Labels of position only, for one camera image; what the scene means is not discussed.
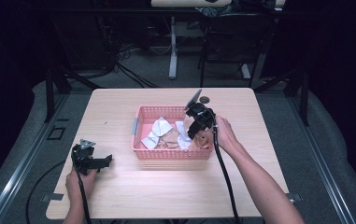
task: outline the gray carpet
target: gray carpet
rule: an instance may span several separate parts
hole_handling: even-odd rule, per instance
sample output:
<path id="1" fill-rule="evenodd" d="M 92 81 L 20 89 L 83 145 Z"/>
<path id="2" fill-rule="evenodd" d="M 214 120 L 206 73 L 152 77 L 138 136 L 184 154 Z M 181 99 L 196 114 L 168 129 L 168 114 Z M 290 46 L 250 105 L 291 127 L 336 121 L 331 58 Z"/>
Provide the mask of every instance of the gray carpet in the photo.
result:
<path id="1" fill-rule="evenodd" d="M 156 54 L 152 51 L 133 50 L 129 59 L 121 63 L 140 76 L 163 88 L 172 87 L 198 87 L 199 71 L 198 48 L 191 44 L 190 39 L 184 40 L 178 52 L 178 77 L 175 80 L 168 78 L 169 53 Z M 210 76 L 239 76 L 236 67 L 209 66 Z M 110 73 L 104 77 L 91 79 L 96 84 L 106 88 L 141 88 L 121 71 Z M 65 160 L 75 133 L 84 113 L 86 104 L 91 96 L 91 90 L 70 80 L 73 87 L 69 95 L 56 92 L 56 98 L 61 102 L 61 109 L 57 111 L 54 120 L 48 129 L 44 126 L 46 117 L 45 84 L 40 83 L 34 88 L 36 101 L 32 112 L 22 128 L 21 135 L 11 149 L 5 164 L 0 170 L 0 195 L 8 180 L 19 168 L 22 158 L 32 148 L 39 133 L 46 130 L 45 138 L 39 141 L 36 150 L 36 159 L 31 164 L 30 171 L 25 174 L 19 190 L 12 196 L 11 204 L 0 216 L 2 223 L 24 223 L 25 206 L 29 193 L 35 182 L 52 166 Z M 246 81 L 212 81 L 206 80 L 206 87 L 246 87 Z M 257 99 L 263 113 L 265 124 L 270 133 L 271 140 L 277 152 L 278 159 L 285 175 L 290 192 L 300 194 L 302 201 L 296 206 L 303 215 L 306 223 L 342 223 L 341 216 L 336 212 L 334 201 L 330 196 L 320 170 L 314 162 L 311 145 L 308 143 L 301 121 L 295 116 L 295 99 L 285 98 L 281 93 L 283 83 L 271 91 L 258 93 Z M 324 156 L 328 167 L 343 196 L 344 202 L 356 222 L 356 176 L 346 161 L 346 148 L 344 139 L 338 131 L 333 120 L 316 96 L 310 94 L 308 104 L 309 130 L 313 134 L 318 147 Z M 31 223 L 61 223 L 62 221 L 48 220 L 45 216 L 48 203 L 42 202 L 44 195 L 53 193 L 62 166 L 58 166 L 47 174 L 38 184 L 29 203 L 29 217 Z M 111 220 L 102 220 L 99 223 L 109 223 Z M 120 220 L 122 223 L 154 223 L 164 220 Z M 229 223 L 231 219 L 198 219 L 189 220 L 188 223 Z M 263 223 L 260 218 L 244 218 L 243 223 Z"/>

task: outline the person's left hand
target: person's left hand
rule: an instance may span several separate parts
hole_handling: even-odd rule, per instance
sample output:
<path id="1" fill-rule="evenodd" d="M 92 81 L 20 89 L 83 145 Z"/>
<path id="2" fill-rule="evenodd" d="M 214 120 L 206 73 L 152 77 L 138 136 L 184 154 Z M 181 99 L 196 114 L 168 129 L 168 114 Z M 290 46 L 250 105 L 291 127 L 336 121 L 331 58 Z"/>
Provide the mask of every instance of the person's left hand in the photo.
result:
<path id="1" fill-rule="evenodd" d="M 93 191 L 93 182 L 95 180 L 97 170 L 91 170 L 87 175 L 80 174 L 82 184 L 84 185 L 85 196 L 88 198 Z M 70 174 L 66 176 L 66 189 L 70 203 L 82 203 L 81 191 L 78 184 L 78 175 L 74 168 Z"/>

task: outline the desk leg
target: desk leg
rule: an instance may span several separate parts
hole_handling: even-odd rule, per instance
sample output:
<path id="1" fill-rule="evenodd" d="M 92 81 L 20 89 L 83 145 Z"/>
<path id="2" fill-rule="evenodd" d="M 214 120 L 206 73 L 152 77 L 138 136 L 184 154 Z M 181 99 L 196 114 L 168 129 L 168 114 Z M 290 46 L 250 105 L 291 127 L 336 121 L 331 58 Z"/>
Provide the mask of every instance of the desk leg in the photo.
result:
<path id="1" fill-rule="evenodd" d="M 169 64 L 169 78 L 177 78 L 178 67 L 178 50 L 177 50 L 177 36 L 175 31 L 175 17 L 171 18 L 171 63 Z"/>

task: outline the forearm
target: forearm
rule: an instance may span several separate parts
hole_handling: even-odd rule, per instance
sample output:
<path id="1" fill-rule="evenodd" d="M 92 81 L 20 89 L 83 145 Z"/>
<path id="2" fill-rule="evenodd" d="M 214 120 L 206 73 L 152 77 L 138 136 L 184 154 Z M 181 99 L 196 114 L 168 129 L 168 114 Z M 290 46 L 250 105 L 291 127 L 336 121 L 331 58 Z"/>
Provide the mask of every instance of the forearm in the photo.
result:
<path id="1" fill-rule="evenodd" d="M 239 143 L 230 156 L 241 173 L 249 194 L 266 223 L 304 223 L 274 178 Z"/>
<path id="2" fill-rule="evenodd" d="M 64 219 L 64 224 L 82 223 L 84 220 L 84 208 L 82 203 L 71 203 L 69 212 Z"/>

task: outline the pink plastic basket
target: pink plastic basket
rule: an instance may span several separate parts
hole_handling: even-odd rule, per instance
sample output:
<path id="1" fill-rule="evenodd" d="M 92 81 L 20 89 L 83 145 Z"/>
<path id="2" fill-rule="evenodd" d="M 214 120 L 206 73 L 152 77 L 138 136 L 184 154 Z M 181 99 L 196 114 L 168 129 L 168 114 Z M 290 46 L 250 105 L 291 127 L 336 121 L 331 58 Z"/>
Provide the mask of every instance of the pink plastic basket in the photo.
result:
<path id="1" fill-rule="evenodd" d="M 152 124 L 163 117 L 174 128 L 175 121 L 184 120 L 184 106 L 140 106 L 135 115 L 131 147 L 140 160 L 207 160 L 212 149 L 148 149 L 141 140 L 148 136 Z"/>

